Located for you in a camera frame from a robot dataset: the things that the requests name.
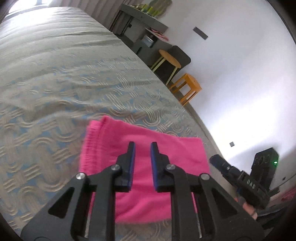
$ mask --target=window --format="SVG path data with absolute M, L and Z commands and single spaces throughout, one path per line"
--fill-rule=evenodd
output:
M 18 0 L 9 10 L 8 13 L 12 13 L 19 10 L 25 10 L 31 8 L 33 6 L 42 5 L 42 4 L 50 4 L 52 0 Z

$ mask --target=desk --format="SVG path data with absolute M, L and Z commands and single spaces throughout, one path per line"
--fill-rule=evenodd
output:
M 155 36 L 154 43 L 152 46 L 148 47 L 142 38 L 144 35 Z M 140 36 L 140 38 L 133 44 L 131 50 L 147 65 L 152 66 L 155 61 L 159 58 L 159 50 L 168 50 L 172 45 L 163 38 L 155 35 L 152 31 L 146 29 L 145 32 Z
M 152 28 L 161 33 L 164 33 L 168 29 L 166 25 L 158 21 L 156 18 L 141 12 L 132 6 L 122 4 L 120 6 L 119 13 L 116 15 L 115 20 L 110 27 L 111 32 L 113 31 L 119 16 L 123 12 L 129 15 L 129 18 L 120 23 L 120 31 L 118 34 L 119 38 L 130 48 L 132 47 L 133 43 L 141 38 L 141 36 L 144 36 L 143 33 L 145 32 L 145 28 Z

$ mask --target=wall switch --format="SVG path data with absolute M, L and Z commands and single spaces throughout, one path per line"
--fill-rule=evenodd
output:
M 206 35 L 203 31 L 201 31 L 198 27 L 195 27 L 193 29 L 194 32 L 196 32 L 199 36 L 201 36 L 204 40 L 208 38 L 208 35 Z

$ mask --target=orange wooden stool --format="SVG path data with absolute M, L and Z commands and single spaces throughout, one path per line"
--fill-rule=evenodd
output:
M 180 100 L 180 103 L 182 104 L 183 102 L 183 106 L 186 105 L 198 92 L 200 92 L 202 90 L 200 84 L 197 82 L 197 80 L 190 74 L 184 74 L 180 79 L 178 79 L 176 81 L 176 83 L 174 83 L 169 90 L 171 90 L 173 87 L 175 87 L 178 83 L 180 83 L 181 81 L 184 81 L 176 90 L 174 90 L 172 93 L 176 93 L 178 90 L 180 90 L 183 86 L 185 86 L 186 84 L 188 84 L 188 86 L 190 87 L 190 91 Z

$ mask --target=round wooden stool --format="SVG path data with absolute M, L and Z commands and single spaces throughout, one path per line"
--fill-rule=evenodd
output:
M 169 81 L 172 79 L 174 74 L 176 73 L 178 68 L 181 68 L 180 63 L 178 60 L 176 60 L 172 55 L 170 55 L 167 51 L 164 51 L 162 49 L 159 50 L 159 53 L 161 57 L 151 66 L 152 72 L 155 72 L 159 66 L 163 64 L 164 61 L 168 61 L 171 65 L 175 66 L 174 71 L 172 72 L 171 76 L 169 77 L 167 83 L 165 85 L 168 85 Z

